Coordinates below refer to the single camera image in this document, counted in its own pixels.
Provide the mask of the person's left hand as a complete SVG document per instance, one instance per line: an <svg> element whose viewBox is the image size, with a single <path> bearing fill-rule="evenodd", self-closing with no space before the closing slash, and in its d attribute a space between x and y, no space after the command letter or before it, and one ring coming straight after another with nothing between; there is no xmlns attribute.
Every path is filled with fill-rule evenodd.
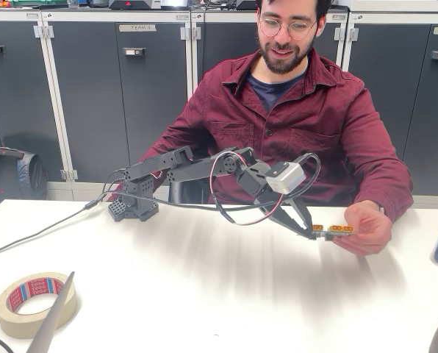
<svg viewBox="0 0 438 353"><path fill-rule="evenodd" d="M375 202L364 200L349 206L344 214L353 234L340 240L349 251L358 255L379 253L390 241L392 222Z"/></svg>

